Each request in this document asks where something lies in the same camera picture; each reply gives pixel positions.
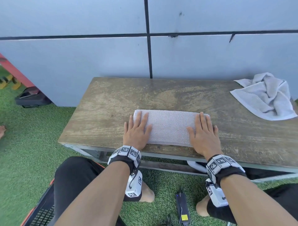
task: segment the foot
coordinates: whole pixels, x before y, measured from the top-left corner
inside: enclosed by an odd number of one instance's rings
[[[201,201],[199,201],[196,205],[196,210],[198,215],[200,216],[209,216],[208,212],[207,212],[207,204],[208,201],[210,200],[210,196],[207,195],[205,196],[205,198],[203,198]]]
[[[0,126],[0,139],[1,139],[1,137],[3,137],[5,131],[6,131],[5,126]]]
[[[142,197],[140,199],[140,202],[153,202],[155,199],[154,192],[145,184],[145,182],[142,182]]]

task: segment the white towel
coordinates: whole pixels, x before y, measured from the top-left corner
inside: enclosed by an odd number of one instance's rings
[[[139,111],[142,112],[142,118],[149,112],[147,125],[152,124],[152,131],[148,144],[192,147],[186,127],[191,126],[195,130],[195,116],[198,113],[138,109],[134,112],[134,123]]]
[[[255,75],[252,80],[240,79],[235,82],[244,88],[230,93],[256,116],[270,121],[297,117],[290,101],[287,81],[267,72]]]

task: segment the finger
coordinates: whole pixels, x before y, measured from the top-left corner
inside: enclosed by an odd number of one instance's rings
[[[146,132],[145,132],[145,135],[148,137],[148,139],[149,139],[151,131],[152,131],[152,125],[150,124],[146,127]]]
[[[197,114],[195,116],[195,130],[196,130],[196,132],[202,131],[201,120],[200,120],[199,114]]]
[[[128,128],[127,128],[127,122],[124,123],[124,134],[126,134],[128,131]]]
[[[218,137],[218,127],[214,126],[214,135]]]
[[[140,124],[139,127],[140,127],[142,130],[144,130],[145,125],[146,125],[146,123],[147,123],[147,121],[148,121],[148,115],[149,115],[149,113],[147,112],[147,113],[144,115],[144,117],[143,117],[143,119],[142,119],[142,121],[141,121],[141,124]]]
[[[208,131],[208,127],[207,127],[207,123],[206,123],[206,119],[204,116],[203,112],[200,112],[200,120],[201,120],[201,126],[202,126],[202,130],[207,132]]]
[[[136,121],[134,122],[134,128],[139,127],[140,121],[141,121],[141,115],[142,115],[142,112],[138,112],[138,114],[136,115]]]
[[[191,126],[186,127],[189,133],[189,140],[192,141],[195,138],[195,132]]]
[[[207,122],[207,127],[209,132],[213,133],[212,122],[211,122],[210,116],[208,115],[206,115],[206,122]]]
[[[129,116],[129,123],[128,123],[128,129],[133,128],[134,126],[134,119],[132,118],[132,115]]]

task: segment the black plastic basket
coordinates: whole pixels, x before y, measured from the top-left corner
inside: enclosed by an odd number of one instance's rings
[[[54,217],[54,180],[42,195],[21,226],[47,226]]]

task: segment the wooden bench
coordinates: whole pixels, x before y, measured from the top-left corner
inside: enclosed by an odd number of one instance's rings
[[[59,142],[106,162],[122,145],[123,124],[136,109],[203,111],[219,128],[222,150],[243,167],[298,174],[298,118],[267,121],[230,91],[234,81],[93,78]],[[147,144],[143,156],[206,162],[193,148]],[[142,161],[143,168],[199,174],[187,165]]]

